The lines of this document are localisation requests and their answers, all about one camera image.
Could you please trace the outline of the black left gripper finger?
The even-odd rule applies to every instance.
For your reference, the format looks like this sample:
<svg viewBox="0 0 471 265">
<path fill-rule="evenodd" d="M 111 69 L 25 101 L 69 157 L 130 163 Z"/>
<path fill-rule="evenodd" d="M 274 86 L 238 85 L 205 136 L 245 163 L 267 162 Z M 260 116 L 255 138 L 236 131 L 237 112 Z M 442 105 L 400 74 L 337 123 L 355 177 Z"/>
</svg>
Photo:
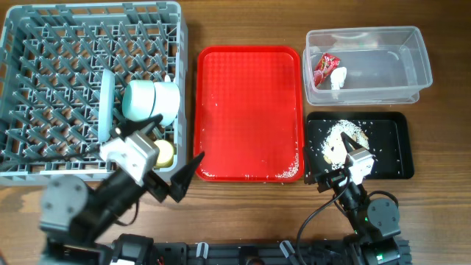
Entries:
<svg viewBox="0 0 471 265">
<path fill-rule="evenodd" d="M 187 194 L 191 180 L 204 156 L 204 152 L 199 153 L 195 158 L 189 161 L 186 165 L 184 165 L 184 167 L 182 167 L 171 177 L 169 196 L 175 202 L 180 202 Z"/>
<path fill-rule="evenodd" d="M 125 122 L 120 123 L 116 127 L 110 130 L 110 136 L 112 138 L 125 139 L 131 136 L 136 131 L 141 131 L 144 135 L 148 135 L 156 126 L 160 124 L 163 116 L 157 114 L 156 116 L 150 117 L 143 121 L 132 121 L 127 119 Z"/>
</svg>

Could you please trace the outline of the leftover rice and food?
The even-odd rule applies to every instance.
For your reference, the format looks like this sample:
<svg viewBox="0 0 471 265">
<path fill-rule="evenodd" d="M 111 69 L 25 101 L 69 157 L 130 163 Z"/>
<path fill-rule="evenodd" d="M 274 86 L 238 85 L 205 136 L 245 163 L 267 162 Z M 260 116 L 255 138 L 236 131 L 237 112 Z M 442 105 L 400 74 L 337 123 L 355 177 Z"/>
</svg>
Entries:
<svg viewBox="0 0 471 265">
<path fill-rule="evenodd" d="M 369 139 L 365 132 L 356 124 L 347 120 L 340 120 L 334 123 L 327 131 L 327 137 L 321 147 L 322 158 L 326 162 L 324 173 L 341 168 L 347 156 L 347 150 L 341 139 L 341 134 L 346 133 L 356 143 L 366 149 L 369 148 Z"/>
</svg>

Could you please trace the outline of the light blue plate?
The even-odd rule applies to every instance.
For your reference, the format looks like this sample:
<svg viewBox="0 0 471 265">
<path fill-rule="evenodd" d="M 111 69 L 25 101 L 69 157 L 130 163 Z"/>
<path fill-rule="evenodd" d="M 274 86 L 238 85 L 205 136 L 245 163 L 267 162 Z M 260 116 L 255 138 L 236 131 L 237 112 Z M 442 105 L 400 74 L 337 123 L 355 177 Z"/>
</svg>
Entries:
<svg viewBox="0 0 471 265">
<path fill-rule="evenodd" d="M 113 121 L 115 77 L 113 72 L 105 69 L 102 75 L 99 97 L 98 142 L 106 142 L 110 138 Z"/>
</svg>

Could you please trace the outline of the yellow plastic cup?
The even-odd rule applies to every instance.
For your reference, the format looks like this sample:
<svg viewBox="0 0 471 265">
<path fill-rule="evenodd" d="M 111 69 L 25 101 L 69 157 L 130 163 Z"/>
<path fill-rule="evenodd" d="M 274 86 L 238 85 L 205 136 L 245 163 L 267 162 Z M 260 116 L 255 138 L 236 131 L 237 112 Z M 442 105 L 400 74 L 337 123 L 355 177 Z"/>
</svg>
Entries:
<svg viewBox="0 0 471 265">
<path fill-rule="evenodd" d="M 154 144 L 159 149 L 159 155 L 155 166 L 157 168 L 168 168 L 173 164 L 175 149 L 173 144 L 166 140 L 156 140 Z"/>
</svg>

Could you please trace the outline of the mint green bowl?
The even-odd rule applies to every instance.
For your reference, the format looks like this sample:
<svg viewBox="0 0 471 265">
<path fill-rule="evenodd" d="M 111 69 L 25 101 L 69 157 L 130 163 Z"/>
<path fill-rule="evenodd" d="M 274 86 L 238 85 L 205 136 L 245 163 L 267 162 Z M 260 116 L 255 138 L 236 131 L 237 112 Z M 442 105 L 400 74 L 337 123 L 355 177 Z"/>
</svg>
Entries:
<svg viewBox="0 0 471 265">
<path fill-rule="evenodd" d="M 155 87 L 150 80 L 134 79 L 125 88 L 122 113 L 131 121 L 148 119 L 155 105 Z"/>
</svg>

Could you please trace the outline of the light blue bowl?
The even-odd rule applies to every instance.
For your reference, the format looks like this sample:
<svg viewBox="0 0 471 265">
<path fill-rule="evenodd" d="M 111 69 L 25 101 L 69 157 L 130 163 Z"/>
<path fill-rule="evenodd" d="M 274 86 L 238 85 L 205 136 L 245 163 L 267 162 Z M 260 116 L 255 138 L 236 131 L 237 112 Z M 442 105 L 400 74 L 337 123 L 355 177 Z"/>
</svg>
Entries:
<svg viewBox="0 0 471 265">
<path fill-rule="evenodd" d="M 153 88 L 155 92 L 154 105 L 151 117 L 161 115 L 162 120 L 160 126 L 169 126 L 176 118 L 180 108 L 180 89 L 175 82 L 171 81 L 171 77 L 166 75 L 164 81 L 154 82 Z"/>
</svg>

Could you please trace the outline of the white tissue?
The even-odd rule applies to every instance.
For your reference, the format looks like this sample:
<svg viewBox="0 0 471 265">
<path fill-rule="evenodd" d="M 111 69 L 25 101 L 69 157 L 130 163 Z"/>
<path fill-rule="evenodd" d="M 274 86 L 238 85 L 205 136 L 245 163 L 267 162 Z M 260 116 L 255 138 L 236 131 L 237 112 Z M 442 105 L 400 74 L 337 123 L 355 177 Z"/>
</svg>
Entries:
<svg viewBox="0 0 471 265">
<path fill-rule="evenodd" d="M 344 86 L 347 77 L 347 69 L 339 67 L 332 71 L 330 74 L 330 88 L 332 90 L 340 90 Z"/>
</svg>

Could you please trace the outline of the red strawberry cake wrapper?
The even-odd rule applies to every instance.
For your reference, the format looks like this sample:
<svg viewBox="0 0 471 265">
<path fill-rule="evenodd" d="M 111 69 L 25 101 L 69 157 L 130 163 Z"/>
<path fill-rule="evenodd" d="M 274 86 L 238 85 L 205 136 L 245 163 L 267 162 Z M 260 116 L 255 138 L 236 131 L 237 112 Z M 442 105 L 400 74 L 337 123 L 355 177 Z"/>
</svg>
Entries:
<svg viewBox="0 0 471 265">
<path fill-rule="evenodd" d="M 330 76 L 336 68 L 338 68 L 340 62 L 341 60 L 338 57 L 324 53 L 316 64 L 313 72 L 314 86 L 317 87 L 321 85 L 327 77 Z"/>
</svg>

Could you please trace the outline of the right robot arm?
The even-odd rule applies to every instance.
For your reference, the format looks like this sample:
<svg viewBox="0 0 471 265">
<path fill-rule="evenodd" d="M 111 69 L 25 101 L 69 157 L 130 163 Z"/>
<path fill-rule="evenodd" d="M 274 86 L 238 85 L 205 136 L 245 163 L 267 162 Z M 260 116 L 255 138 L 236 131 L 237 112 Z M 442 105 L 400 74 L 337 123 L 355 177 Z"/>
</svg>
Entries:
<svg viewBox="0 0 471 265">
<path fill-rule="evenodd" d="M 386 191 L 367 193 L 362 182 L 372 171 L 374 155 L 348 134 L 340 134 L 347 152 L 344 165 L 305 183 L 318 185 L 318 191 L 333 190 L 333 197 L 316 209 L 301 225 L 296 244 L 308 223 L 334 204 L 347 217 L 354 234 L 343 240 L 344 254 L 352 264 L 399 264 L 403 257 L 394 239 L 400 234 L 397 198 Z"/>
</svg>

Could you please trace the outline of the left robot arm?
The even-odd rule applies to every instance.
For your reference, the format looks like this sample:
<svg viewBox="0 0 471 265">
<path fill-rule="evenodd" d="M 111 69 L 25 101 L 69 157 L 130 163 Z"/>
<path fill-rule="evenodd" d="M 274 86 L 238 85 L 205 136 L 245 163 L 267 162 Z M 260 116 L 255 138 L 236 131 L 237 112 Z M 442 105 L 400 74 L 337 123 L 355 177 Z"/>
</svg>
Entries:
<svg viewBox="0 0 471 265">
<path fill-rule="evenodd" d="M 128 120 L 110 130 L 99 155 L 118 168 L 97 188 L 75 176 L 47 185 L 40 202 L 40 229 L 46 234 L 41 264 L 161 264 L 152 238 L 123 234 L 111 245 L 96 240 L 112 225 L 122 225 L 120 217 L 138 208 L 146 193 L 158 202 L 185 197 L 205 155 L 199 153 L 168 182 L 159 177 L 154 167 L 160 150 L 149 134 L 162 119 Z"/>
</svg>

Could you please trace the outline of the black waste tray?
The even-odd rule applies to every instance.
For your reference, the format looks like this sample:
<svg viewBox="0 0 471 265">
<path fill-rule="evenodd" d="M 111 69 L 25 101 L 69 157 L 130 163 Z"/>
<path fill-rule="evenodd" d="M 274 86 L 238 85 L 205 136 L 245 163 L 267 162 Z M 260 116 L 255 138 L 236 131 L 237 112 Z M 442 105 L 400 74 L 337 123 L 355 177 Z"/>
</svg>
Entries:
<svg viewBox="0 0 471 265">
<path fill-rule="evenodd" d="M 414 164 L 405 116 L 399 112 L 312 112 L 306 120 L 306 169 L 324 173 L 327 165 L 321 145 L 328 129 L 340 120 L 358 125 L 369 139 L 375 163 L 368 180 L 399 180 L 414 176 Z"/>
</svg>

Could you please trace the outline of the clear plastic waste bin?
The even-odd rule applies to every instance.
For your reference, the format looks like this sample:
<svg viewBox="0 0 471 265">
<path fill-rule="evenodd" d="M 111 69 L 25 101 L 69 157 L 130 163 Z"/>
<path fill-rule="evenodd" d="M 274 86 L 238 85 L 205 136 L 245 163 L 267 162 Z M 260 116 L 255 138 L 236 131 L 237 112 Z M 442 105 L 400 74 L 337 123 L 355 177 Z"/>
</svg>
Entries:
<svg viewBox="0 0 471 265">
<path fill-rule="evenodd" d="M 342 87 L 314 82 L 322 56 L 346 68 Z M 415 26 L 318 29 L 307 33 L 302 56 L 305 95 L 310 105 L 411 104 L 433 83 L 428 52 Z"/>
</svg>

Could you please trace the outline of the grey dishwasher rack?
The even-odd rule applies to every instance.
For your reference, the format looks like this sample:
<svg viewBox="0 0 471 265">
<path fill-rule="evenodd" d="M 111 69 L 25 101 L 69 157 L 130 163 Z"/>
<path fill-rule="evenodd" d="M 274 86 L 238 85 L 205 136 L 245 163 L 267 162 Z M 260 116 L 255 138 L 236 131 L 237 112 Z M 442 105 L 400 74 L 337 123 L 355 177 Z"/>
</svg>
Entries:
<svg viewBox="0 0 471 265">
<path fill-rule="evenodd" d="M 105 71 L 115 80 L 112 123 L 132 80 L 188 71 L 188 27 L 175 1 L 11 7 L 1 30 L 1 184 L 41 186 L 116 170 L 97 153 Z"/>
</svg>

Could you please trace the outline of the spilled rice on tray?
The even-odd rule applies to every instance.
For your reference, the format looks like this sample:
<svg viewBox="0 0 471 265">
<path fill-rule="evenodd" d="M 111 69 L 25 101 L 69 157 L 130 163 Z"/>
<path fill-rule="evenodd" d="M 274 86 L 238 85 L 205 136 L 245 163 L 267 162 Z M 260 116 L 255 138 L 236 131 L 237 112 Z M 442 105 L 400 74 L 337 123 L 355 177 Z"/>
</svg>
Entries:
<svg viewBox="0 0 471 265">
<path fill-rule="evenodd" d="M 275 179 L 280 181 L 292 182 L 299 178 L 300 175 L 300 156 L 296 154 L 287 167 L 275 174 Z"/>
</svg>

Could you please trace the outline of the red plastic tray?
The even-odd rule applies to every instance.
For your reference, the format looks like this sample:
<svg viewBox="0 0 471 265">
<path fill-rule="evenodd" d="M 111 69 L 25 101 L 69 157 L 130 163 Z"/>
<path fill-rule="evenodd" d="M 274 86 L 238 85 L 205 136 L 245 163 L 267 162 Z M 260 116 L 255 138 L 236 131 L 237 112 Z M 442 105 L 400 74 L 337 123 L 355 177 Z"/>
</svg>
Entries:
<svg viewBox="0 0 471 265">
<path fill-rule="evenodd" d="M 197 175 L 208 182 L 290 183 L 275 174 L 298 154 L 300 178 L 305 143 L 300 77 L 300 57 L 289 46 L 202 50 L 194 154 L 205 157 Z"/>
</svg>

